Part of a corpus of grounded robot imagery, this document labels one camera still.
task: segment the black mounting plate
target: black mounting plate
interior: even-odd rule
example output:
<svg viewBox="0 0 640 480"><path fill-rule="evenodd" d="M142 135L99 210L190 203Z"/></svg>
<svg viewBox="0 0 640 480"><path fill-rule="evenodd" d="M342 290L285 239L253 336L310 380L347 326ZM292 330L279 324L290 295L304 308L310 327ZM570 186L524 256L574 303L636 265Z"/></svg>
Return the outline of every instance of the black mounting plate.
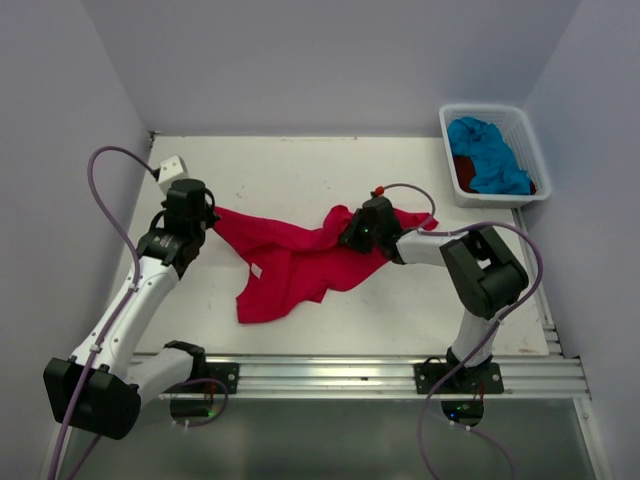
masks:
<svg viewBox="0 0 640 480"><path fill-rule="evenodd" d="M218 362L207 363L208 378L214 378L219 382L222 382L229 395L234 395L238 390L238 379L240 378L240 364L235 362ZM188 387L172 387L167 390L168 393L203 393L208 391L207 384L196 384Z"/></svg>
<svg viewBox="0 0 640 480"><path fill-rule="evenodd" d="M451 370L452 367L449 364L439 360L439 358L428 359L424 363L415 363L413 365L413 378L416 383L416 392L419 395L428 394L431 387ZM489 363L486 369L473 379L464 382L454 382L453 380L452 378L445 382L437 393L443 395L461 393L473 395L478 392L481 384L484 384L485 394L504 393L502 374L497 363Z"/></svg>

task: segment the red cloth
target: red cloth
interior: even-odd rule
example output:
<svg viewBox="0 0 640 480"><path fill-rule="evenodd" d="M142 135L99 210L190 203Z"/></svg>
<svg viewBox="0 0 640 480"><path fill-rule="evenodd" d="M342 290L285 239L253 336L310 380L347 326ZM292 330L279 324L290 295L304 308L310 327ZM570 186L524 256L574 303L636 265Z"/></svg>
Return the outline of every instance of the red cloth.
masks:
<svg viewBox="0 0 640 480"><path fill-rule="evenodd" d="M320 303L327 289L350 290L387 262L375 249L363 255L338 245L338 236L353 217L343 205L333 207L316 230L219 207L216 213L221 218L215 231L251 270L247 286L236 298L240 323L276 320L304 300ZM419 225L428 214L396 209L396 216L408 228ZM437 225L434 219L427 228Z"/></svg>

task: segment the cable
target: cable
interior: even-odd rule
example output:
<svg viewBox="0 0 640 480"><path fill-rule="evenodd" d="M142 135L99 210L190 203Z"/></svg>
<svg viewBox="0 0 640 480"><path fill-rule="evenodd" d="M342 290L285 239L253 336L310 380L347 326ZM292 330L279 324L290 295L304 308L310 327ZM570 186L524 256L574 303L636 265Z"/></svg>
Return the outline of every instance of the cable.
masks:
<svg viewBox="0 0 640 480"><path fill-rule="evenodd" d="M91 440L91 443L89 443L86 450L82 454L82 457L80 457L80 460L78 460L78 463L76 464L76 466L73 467L73 470L67 477L67 480L73 480L75 478L75 476L78 474L78 472L82 468L82 465L84 465L84 462L87 460L87 458L89 458L89 455L91 454L91 452L93 451L93 449L98 444L101 438L102 438L102 435L96 435L93 437L93 439Z"/></svg>
<svg viewBox="0 0 640 480"><path fill-rule="evenodd" d="M127 245L127 248L131 252L131 256L133 257L133 270L134 270L132 286L126 291L126 293L124 294L124 296L122 297L122 299L120 300L116 308L113 310L113 312L109 316L109 319L104 324L104 327L102 327L102 330L100 330L100 333L98 334L95 342L97 346L102 345L102 342L104 341L104 338L107 336L109 329L115 322L116 318L118 318L118 315L120 315L120 312L122 312L122 309L125 307L125 305L129 301L133 293L135 292L135 288L136 288L135 286L138 284L138 279L140 278L140 259L136 254L136 248L133 245L133 242L131 241L129 236L127 235L127 232L120 225L120 223L118 223L118 220L116 220L116 218L111 214L107 206L104 204L104 202L102 201L102 198L100 198L100 194L98 193L98 190L96 189L93 167L98 156L100 156L101 153L104 153L107 151L120 152L120 153L124 153L125 155L128 155L129 157L134 159L136 162L138 162L140 165L142 165L146 170L148 170L149 173L154 175L153 169L149 165L147 165L147 163L144 160L142 160L133 152L130 152L129 150L122 147L116 147L116 146L102 147L96 150L95 152L93 152L93 154L89 158L89 164L87 165L87 179L89 181L89 189L91 190L91 194L93 195L94 200L98 204L98 207L100 207L100 210L102 210L102 213L104 213L105 217L107 217L111 225L113 225L113 227L116 229L116 231L118 232L118 235L122 237L122 239L124 240L124 243ZM73 411L76 407L76 404L78 403L78 398L80 397L80 392L82 391L82 387L84 386L87 380L87 376L89 375L89 371L91 370L91 366L93 365L93 362L96 356L97 356L97 351L93 351L87 358L87 361L85 362L85 365L82 368L82 372L80 373L80 378L78 379L78 383L76 383L76 387L73 390L73 394L71 395L71 400L69 400L69 404L67 405L67 410L64 414L62 424L60 425L60 431L58 432L58 438L56 440L56 445L53 450L53 457L51 459L51 465L49 467L48 480L55 480L56 478L58 465L60 463L60 456L62 455L62 447L64 445L64 439L67 434L67 430L69 429L69 424L71 423L71 417L73 415ZM94 439L94 442L98 443L98 440L99 438Z"/></svg>
<svg viewBox="0 0 640 480"><path fill-rule="evenodd" d="M533 285L531 285L531 288L522 297L520 297L513 305L510 305L509 307L504 309L502 312L500 312L500 314L498 315L497 321L495 321L494 324L491 326L491 328L489 328L489 331L480 340L480 342L478 342L478 345L476 345L473 348L473 350L471 350L471 352L469 352L469 354L463 360L460 361L460 363L458 363L453 369L451 369L451 371L449 371L449 373L447 373L444 377L442 377L440 380L438 380L436 382L436 384L433 387L431 387L431 390L429 390L429 393L427 394L427 398L424 401L424 405L423 405L422 410L420 412L420 418L419 418L419 421L418 421L418 432L417 432L418 445L419 445L419 448L420 448L420 455L422 456L422 460L424 461L424 464L426 465L426 467L429 469L429 472L431 473L431 475L433 475L433 477L436 480L439 480L441 477L435 471L435 468L433 467L433 465L431 464L431 461L429 460L429 457L427 455L427 451L426 451L426 448L425 448L425 445L424 445L424 438L423 438L424 436L422 434L422 429L423 429L423 425L424 425L424 418L425 418L425 415L426 415L427 410L429 408L429 403L431 402L431 398L440 389L440 387L442 387L442 385L444 385L445 382L447 382L447 380L449 380L460 369L462 369L462 367L469 360L471 360L480 351L480 349L482 347L484 347L484 345L496 333L496 331L498 330L498 327L500 326L500 323L510 313L512 313L516 308L518 308L520 305L522 305L524 302L526 302L529 298L531 298L533 296L535 291L540 286L540 283L542 282L542 273L544 271L544 265L543 265L543 262L542 262L542 254L540 252L540 249L538 249L538 247L533 242L533 240L526 233L524 233L522 230L520 230L520 229L518 229L518 228L516 228L516 227L514 227L512 225L509 225L508 223L504 223L504 222L479 222L479 223L475 223L473 225L468 225L468 226L466 226L464 228L460 228L458 230L453 230L451 232L427 232L425 230L418 229L418 233L420 235L433 236L433 237L450 237L450 236L454 236L454 235L459 235L461 233L469 232L471 230L477 230L479 228L489 227L489 226L506 228L507 230L510 230L510 231L516 233L525 242L527 242L527 244L529 245L529 247L533 251L533 254L534 254L535 258L536 258L536 265L537 265L536 279L533 282ZM458 426L460 428L463 428L463 429L466 430L466 426L463 426L463 425L458 425ZM504 447L504 445L502 445L495 438L491 437L489 434L484 433L484 432L482 432L480 430L470 429L470 431L473 432L474 434L478 435L479 437L482 437L485 440L493 443L498 448L498 450L500 450L500 452L502 452L502 454L505 456L505 458L509 462L509 469L510 469L510 472L511 472L511 478L512 479L515 478L515 476L516 476L515 461L513 460L513 457L509 454L507 449Z"/></svg>
<svg viewBox="0 0 640 480"><path fill-rule="evenodd" d="M416 186L416 185L412 185L410 183L391 183L389 185L387 185L386 187L382 187L383 190L388 190L390 188L398 188L398 187L404 187L404 188L410 188L411 190L415 190L417 192L420 192L421 194L423 194L425 197L427 197L427 199L429 200L429 203L431 203L431 216L425 218L422 223L420 225L418 225L418 229L420 228L424 228L424 226L429 223L432 219L434 219L436 217L436 202L435 200L433 200L433 197L431 196L431 194L429 192L427 192L426 190Z"/></svg>

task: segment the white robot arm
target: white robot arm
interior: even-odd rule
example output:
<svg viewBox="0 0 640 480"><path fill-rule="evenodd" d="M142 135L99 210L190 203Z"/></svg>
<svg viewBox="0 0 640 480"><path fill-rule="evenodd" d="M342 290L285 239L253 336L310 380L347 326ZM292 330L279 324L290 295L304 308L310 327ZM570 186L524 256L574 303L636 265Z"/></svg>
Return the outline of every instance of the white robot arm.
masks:
<svg viewBox="0 0 640 480"><path fill-rule="evenodd" d="M80 372L95 354L70 425L113 439L120 439L131 430L140 409L152 398L180 382L207 376L204 349L176 341L130 368L135 347L149 321L198 256L205 231L217 220L213 194L203 182L188 178L182 159L171 157L156 172L166 200L162 202L164 210L138 243L137 285L132 285L132 267L82 344L67 360L51 359L44 371L54 417L62 422ZM161 217L164 226L158 227ZM135 290L129 293L128 302L113 320L101 345L96 345L96 338L132 287Z"/></svg>
<svg viewBox="0 0 640 480"><path fill-rule="evenodd" d="M457 391L473 393L491 365L495 332L474 355L467 357L489 334L499 313L518 300L529 281L526 271L493 227L456 236L425 235L417 229L403 229L391 202L374 192L356 211L340 236L340 243L361 253L377 248L401 265L423 263L448 269L465 312L458 336L447 351L447 365L437 368L443 376L465 361L452 383L458 383Z"/></svg>

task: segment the laundry basket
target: laundry basket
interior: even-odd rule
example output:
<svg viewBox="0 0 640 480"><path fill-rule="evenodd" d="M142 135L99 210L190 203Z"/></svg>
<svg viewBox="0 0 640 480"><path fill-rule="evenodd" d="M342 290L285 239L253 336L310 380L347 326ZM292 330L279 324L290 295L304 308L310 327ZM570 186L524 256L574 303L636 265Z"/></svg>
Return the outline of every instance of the laundry basket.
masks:
<svg viewBox="0 0 640 480"><path fill-rule="evenodd" d="M520 168L529 172L536 186L534 195L498 195L468 193L460 188L458 176L453 164L451 144L447 129L454 120L473 117L487 123L493 123L502 133L504 141L511 147ZM442 137L447 151L449 171L453 182L455 201L464 208L518 208L532 201L546 200L551 195L551 184L544 166L544 160L533 135L526 114L516 107L488 104L445 105L440 109Z"/></svg>

